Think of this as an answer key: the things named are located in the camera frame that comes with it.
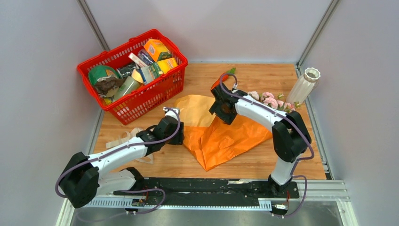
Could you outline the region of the orange wrapping paper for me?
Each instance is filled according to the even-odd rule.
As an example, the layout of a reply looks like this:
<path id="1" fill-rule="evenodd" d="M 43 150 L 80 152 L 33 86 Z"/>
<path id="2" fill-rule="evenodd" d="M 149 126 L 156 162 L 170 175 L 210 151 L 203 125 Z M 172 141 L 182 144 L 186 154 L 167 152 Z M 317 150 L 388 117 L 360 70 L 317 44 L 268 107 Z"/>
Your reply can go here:
<path id="1" fill-rule="evenodd" d="M 174 103 L 184 123 L 184 146 L 206 171 L 272 138 L 268 129 L 244 116 L 225 124 L 209 112 L 214 101 L 213 97 L 187 95 Z"/>

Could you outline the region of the pink flower bouquet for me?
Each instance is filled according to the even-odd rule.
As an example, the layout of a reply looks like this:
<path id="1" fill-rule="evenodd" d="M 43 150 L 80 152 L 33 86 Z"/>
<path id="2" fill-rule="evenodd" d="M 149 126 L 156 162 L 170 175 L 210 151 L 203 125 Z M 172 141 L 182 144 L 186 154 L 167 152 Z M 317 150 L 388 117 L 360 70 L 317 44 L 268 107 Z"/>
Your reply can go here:
<path id="1" fill-rule="evenodd" d="M 287 113 L 295 111 L 302 106 L 302 104 L 300 104 L 299 102 L 294 102 L 293 104 L 284 102 L 282 100 L 282 98 L 284 97 L 283 94 L 278 94 L 277 96 L 274 96 L 270 92 L 264 92 L 264 93 L 260 94 L 256 91 L 248 92 L 248 94 L 255 100 L 257 100 L 273 109 L 276 109 L 279 111 L 284 111 Z"/>

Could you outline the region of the cream ribbon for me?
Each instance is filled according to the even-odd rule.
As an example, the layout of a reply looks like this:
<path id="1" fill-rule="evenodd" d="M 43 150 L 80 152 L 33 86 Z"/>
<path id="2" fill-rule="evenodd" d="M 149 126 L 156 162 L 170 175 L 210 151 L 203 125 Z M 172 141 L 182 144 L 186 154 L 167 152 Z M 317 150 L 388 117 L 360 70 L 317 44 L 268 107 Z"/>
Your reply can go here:
<path id="1" fill-rule="evenodd" d="M 125 131 L 125 136 L 122 137 L 122 135 L 118 136 L 118 139 L 108 142 L 105 144 L 106 149 L 110 149 L 113 147 L 116 147 L 118 145 L 121 145 L 127 141 L 129 141 L 131 138 L 133 138 L 138 132 L 143 131 L 142 128 L 134 128 L 133 130 L 131 130 L 130 132 Z M 154 156 L 153 154 L 150 154 L 147 157 L 142 157 L 139 159 L 136 159 L 136 161 L 141 162 L 141 163 L 147 163 L 147 164 L 154 164 Z"/>

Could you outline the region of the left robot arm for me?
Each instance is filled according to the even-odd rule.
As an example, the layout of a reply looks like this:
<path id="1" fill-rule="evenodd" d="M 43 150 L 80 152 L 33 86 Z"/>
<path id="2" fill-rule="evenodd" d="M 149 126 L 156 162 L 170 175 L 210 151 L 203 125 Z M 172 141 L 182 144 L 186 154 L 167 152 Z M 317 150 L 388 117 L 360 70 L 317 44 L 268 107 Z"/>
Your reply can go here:
<path id="1" fill-rule="evenodd" d="M 56 181 L 55 192 L 75 208 L 81 208 L 99 195 L 149 193 L 144 178 L 134 167 L 114 169 L 159 151 L 165 145 L 182 145 L 184 123 L 165 116 L 157 125 L 141 130 L 123 144 L 97 154 L 74 154 Z"/>

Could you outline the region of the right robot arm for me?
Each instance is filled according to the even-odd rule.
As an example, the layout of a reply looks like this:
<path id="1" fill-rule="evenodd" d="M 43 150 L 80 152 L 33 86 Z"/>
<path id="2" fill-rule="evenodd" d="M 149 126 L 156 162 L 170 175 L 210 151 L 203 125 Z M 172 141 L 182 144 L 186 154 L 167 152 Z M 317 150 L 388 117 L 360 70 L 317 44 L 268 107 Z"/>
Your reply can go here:
<path id="1" fill-rule="evenodd" d="M 301 115 L 273 109 L 251 97 L 248 93 L 228 90 L 221 83 L 211 89 L 215 102 L 209 112 L 230 125 L 237 115 L 245 116 L 272 132 L 274 151 L 278 157 L 268 177 L 271 195 L 281 197 L 292 181 L 292 172 L 299 157 L 311 144 L 311 137 Z"/>

